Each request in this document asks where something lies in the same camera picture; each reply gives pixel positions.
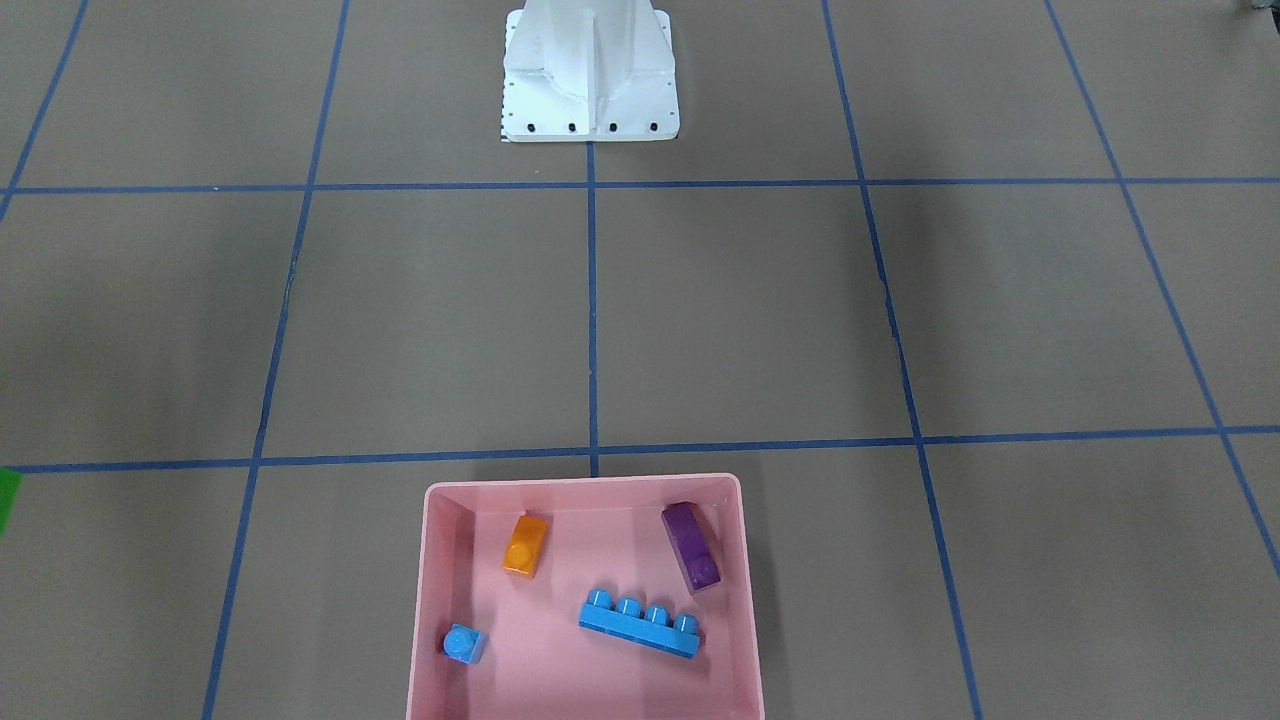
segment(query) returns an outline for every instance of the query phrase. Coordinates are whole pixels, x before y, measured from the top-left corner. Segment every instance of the toy block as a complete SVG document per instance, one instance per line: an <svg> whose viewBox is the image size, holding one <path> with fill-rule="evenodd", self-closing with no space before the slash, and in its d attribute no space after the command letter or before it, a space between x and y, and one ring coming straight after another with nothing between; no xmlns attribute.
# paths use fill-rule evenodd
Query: toy block
<svg viewBox="0 0 1280 720"><path fill-rule="evenodd" d="M543 541L547 538L547 520L521 515L516 529L511 532L507 555L502 559L502 569L508 573L532 578L538 570L538 559L543 555Z"/></svg>
<svg viewBox="0 0 1280 720"><path fill-rule="evenodd" d="M660 650L671 655L692 660L703 639L698 635L698 619L692 615L677 615L675 625L660 605L650 605L643 611L640 601L634 597L618 600L595 588L586 594L586 602L577 615L577 624L588 630L595 630L645 647Z"/></svg>
<svg viewBox="0 0 1280 720"><path fill-rule="evenodd" d="M719 582L719 568L712 557L707 536L698 525L691 502L680 502L662 511L662 523L667 527L667 538L676 551L680 573L685 577L689 593L709 588Z"/></svg>
<svg viewBox="0 0 1280 720"><path fill-rule="evenodd" d="M489 644L489 635L454 623L453 628L444 635L444 655L458 662L475 665L480 662L486 644Z"/></svg>

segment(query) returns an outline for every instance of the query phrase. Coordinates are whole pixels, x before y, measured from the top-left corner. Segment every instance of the white mounting plate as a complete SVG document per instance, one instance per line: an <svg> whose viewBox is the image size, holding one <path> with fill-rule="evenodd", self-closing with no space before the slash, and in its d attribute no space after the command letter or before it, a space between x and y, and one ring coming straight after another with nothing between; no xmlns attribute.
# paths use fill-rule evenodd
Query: white mounting plate
<svg viewBox="0 0 1280 720"><path fill-rule="evenodd" d="M506 47L520 29L525 10L512 10L507 15ZM584 58L588 68L582 77L595 74L585 86L579 82L561 82L548 72L550 63L543 63L540 72L517 72L506 68L502 94L503 142L636 142L673 140L680 133L680 105L676 94L675 55L671 45L671 17L663 10L653 10L660 27L668 54L669 72L632 72L609 87L604 73L594 73L596 64L608 59L600 55L617 50L607 37L591 32L596 42L593 56ZM538 37L543 55L553 53L548 38ZM636 42L621 42L622 50L631 51ZM593 100L596 105L591 110Z"/></svg>

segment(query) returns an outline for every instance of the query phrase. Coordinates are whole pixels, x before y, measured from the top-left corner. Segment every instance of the blue grid line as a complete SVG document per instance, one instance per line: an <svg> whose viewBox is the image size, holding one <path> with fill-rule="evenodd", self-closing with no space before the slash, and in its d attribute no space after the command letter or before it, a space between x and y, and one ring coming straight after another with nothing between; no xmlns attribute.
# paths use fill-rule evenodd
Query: blue grid line
<svg viewBox="0 0 1280 720"><path fill-rule="evenodd" d="M929 471L929 459L925 452L923 436L920 433L920 416L915 407L915 395L911 391L911 375L908 370L906 352L902 348L902 334L899 332L897 314L893 311L893 292L890 288L888 272L884 268L884 255L881 251L879 231L876 225L876 211L872 208L870 187L867 183L867 172L863 167L861 147L858 142L858 128L854 123L854 111L849 102L849 90L845 83L844 64L840 60L840 45L836 41L836 28L831 19L831 4L822 0L823 20L827 24L827 42L831 45L831 61L836 70L836 85L840 87L840 102L845 111L845 124L849 132L849 147L854 155L854 168L858 172L859 191L861 192L863 213L867 215L867 231L872 241L872 251L876 255L876 272L879 274L881 284L884 286L884 313L888 318L890 332L893 336L893 345L897 347L897 363L902 373L902 396L906 400L906 413L911 420L911 438L915 445L916 461L920 465L920 479L924 483L924 496L929 506L929 520L933 524L933 542L938 551L938 565L942 570L942 582L947 592L947 603L951 607L951 623L955 628L956 646L960 652L960 662L964 667L965 687L969 691L969 705L973 710L974 720L982 720L982 698L978 694L978 680L973 670L973 660L969 653L969 639L964 629L964 616L960 611L960 597L956 592L955 575L951 570L951 555L947 551L947 538L942 528L942 514L938 510L938 498L933 489L933 475Z"/></svg>
<svg viewBox="0 0 1280 720"><path fill-rule="evenodd" d="M588 427L591 443L591 477L600 477L600 402L599 402L599 354L596 333L596 284L595 284L595 143L586 143L586 296L588 296Z"/></svg>
<svg viewBox="0 0 1280 720"><path fill-rule="evenodd" d="M1280 434L1280 425L1226 427L1229 434L1258 436ZM1108 439L1151 439L1170 437L1216 437L1217 428L1135 428L1119 430L1070 430L1042 433L995 433L969 436L923 436L924 445L1001 445L1025 442L1096 442ZM739 442L685 442L646 445L603 445L596 448L604 455L660 455L685 452L765 452L787 450L832 450L842 447L905 447L914 446L914 437L869 437L829 439L771 439ZM589 446L527 447L509 450L435 450L420 452L369 452L356 455L280 455L262 457L260 468L307 468L317 465L365 465L389 462L448 462L457 460L511 460L522 457L589 457ZM225 457L210 460L154 460L123 462L49 462L13 465L24 475L55 475L69 473L124 473L151 470L198 470L216 468L246 469L252 457Z"/></svg>
<svg viewBox="0 0 1280 720"><path fill-rule="evenodd" d="M79 9L76 10L76 19L72 22L72 29L67 35L67 45L63 46L63 54L58 58L58 67L54 69L54 77L49 79L49 87L45 88L45 97L40 101L40 109L36 110L36 119L31 123L31 129L27 132L27 141L22 143L22 154L18 155L18 164L13 168L13 174L9 177L8 191L4 197L0 197L0 223L4 222L4 217L9 213L9 202L13 201L14 190L18 187L18 182L22 181L22 173L27 169L27 160L31 159L31 150L36 146L36 136L40 135L40 126L45 123L45 114L49 113L49 105L54 101L54 94L58 92L58 83L63 81L63 72L67 70L67 63L72 58L72 49L76 47L76 38L79 37L79 28L84 24L84 13L88 12L88 0L81 0Z"/></svg>
<svg viewBox="0 0 1280 720"><path fill-rule="evenodd" d="M699 187L942 187L942 186L1034 186L1119 184L1116 178L797 178L797 179L708 179L708 181L596 181L599 190L699 188ZM1280 184L1280 177L1188 177L1124 178L1126 184ZM586 182L346 182L315 183L315 192L389 192L436 190L586 190ZM305 192L307 184L157 184L157 186L68 186L14 187L10 195L180 195L214 192Z"/></svg>
<svg viewBox="0 0 1280 720"><path fill-rule="evenodd" d="M1156 251L1151 245L1151 238L1147 236L1147 228L1143 225L1142 217L1138 214L1138 206L1133 201L1133 193L1129 191L1129 184L1125 181L1124 173L1120 172L1120 163L1116 161L1111 141L1107 138L1107 132L1102 127L1102 118L1098 114L1097 106L1093 104L1093 97L1089 95L1089 90L1084 83L1084 74L1080 72L1080 65L1075 61L1075 54L1071 53L1071 45L1066 40L1066 32L1062 29L1062 23L1059 20L1052 0L1044 0L1044 10L1048 13L1050 20L1053 23L1053 31L1057 33L1057 40L1062 45L1062 53L1066 55L1066 61L1071 67L1071 74L1075 76L1075 83L1080 90L1080 96L1084 99L1084 105L1089 110L1089 118L1093 119L1093 128L1097 131L1098 140L1102 142L1102 149L1106 151L1107 160L1111 163L1111 170L1115 173L1116 181L1120 186L1120 192L1124 195L1125 205L1129 208L1129 217L1133 219L1134 228L1138 231L1138 240L1142 242L1142 250L1147 255L1147 261L1151 264L1151 272L1156 278L1156 284L1160 286L1160 293L1165 299L1165 306L1169 309L1169 316L1174 322L1174 327L1178 331L1178 338L1181 341L1183 350L1187 354L1187 360L1190 363L1192 372L1196 374L1196 382L1199 384L1201 393L1204 396L1204 405L1208 406L1210 415L1213 418L1213 428L1216 429L1219 438L1222 441L1222 450L1226 451L1226 457L1231 464L1231 470L1235 473L1235 480L1240 486L1240 493L1244 496L1244 502L1249 507L1249 514L1253 515L1253 524L1257 527L1258 536L1262 538L1262 546L1266 548L1267 555L1271 559L1271 569L1275 571L1276 578L1280 579L1280 553L1276 552L1275 541L1271 538L1267 523L1262 518L1262 510L1258 507L1258 501L1253 496L1253 488L1249 486L1249 479L1244 475L1244 468L1240 466L1240 461L1235 456L1235 447L1231 445L1231 436L1226 432L1226 425L1217 409L1217 402L1213 400L1213 393L1210 391L1208 380L1204 378L1204 372L1201 368L1199 360L1196 357L1196 350L1192 347L1190 336L1187 333L1187 327L1183 324L1181 315L1178 313L1178 305L1174 304L1174 295L1169 290L1169 284L1165 282L1165 274L1160 269L1160 261L1156 259Z"/></svg>
<svg viewBox="0 0 1280 720"><path fill-rule="evenodd" d="M259 421L257 434L253 439L253 456L248 468L248 477L244 480L244 498L241 503L239 524L236 529L236 547L232 551L230 569L227 574L227 591L223 596L223 611L218 621L218 639L214 643L214 656L209 667L209 684L205 688L205 703L201 712L202 720L211 720L214 716L214 702L218 700L218 683L221 678L223 656L227 651L227 635L230 630L232 610L236 605L236 588L239 583L241 562L244 559L244 541L248 537L250 516L253 511L253 495L257 489L259 468L262 460L262 447L266 443L266 428L271 419L271 400L275 395L275 380L280 370L280 355L284 351L284 333L289 323L289 300L293 293L293 282L297 278L298 258L302 254L302 242L307 232L307 218L311 213L311 199L316 182L316 173L320 169L320 151L324 147L324 132L329 122L329 105L333 102L333 88L338 81L338 61L342 58L342 42L347 32L347 14L351 9L351 0L342 1L338 14L338 31L333 41L333 55L329 59L329 76L325 81L324 97L320 101L320 118L316 120L315 142L311 147L311 167L307 170L307 190L302 196L302 208L298 211L298 227L293 237L293 251L289 258L289 272L284 281L284 293L280 299L280 314L275 325L275 342L271 346L271 361L266 373L266 386L262 389L262 418Z"/></svg>

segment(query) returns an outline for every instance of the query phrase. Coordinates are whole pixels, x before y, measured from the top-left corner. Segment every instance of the gray surface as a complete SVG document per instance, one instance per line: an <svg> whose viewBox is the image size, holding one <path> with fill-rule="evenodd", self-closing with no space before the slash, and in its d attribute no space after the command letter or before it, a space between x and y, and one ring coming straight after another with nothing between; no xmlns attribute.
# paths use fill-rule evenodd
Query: gray surface
<svg viewBox="0 0 1280 720"><path fill-rule="evenodd" d="M319 181L582 183L497 142L517 4L352 3ZM1158 282L1275 532L1266 14L1056 8L1120 169L1174 176L1130 186L1157 274L1117 183L934 182L1112 177L1044 4L832 3L937 525L820 0L660 3L681 137L595 152L803 187L24 193L306 182L340 3L145 5L90 3L0 220L0 720L201 717L211 667L211 717L401 717L424 489L585 475L593 428L742 478L772 720L972 717L965 652L991 719L1275 716L1277 568ZM0 187L76 10L0 0Z"/></svg>

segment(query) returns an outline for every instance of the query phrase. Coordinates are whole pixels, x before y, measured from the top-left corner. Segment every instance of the purple block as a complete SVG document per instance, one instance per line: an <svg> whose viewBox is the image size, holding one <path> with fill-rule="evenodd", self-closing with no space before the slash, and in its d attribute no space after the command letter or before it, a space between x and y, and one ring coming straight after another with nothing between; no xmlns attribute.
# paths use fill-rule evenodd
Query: purple block
<svg viewBox="0 0 1280 720"><path fill-rule="evenodd" d="M694 518L694 503L678 502L662 511L662 523L667 525L667 537L676 551L680 571L690 593L709 588L719 582L719 568L707 547L707 536Z"/></svg>

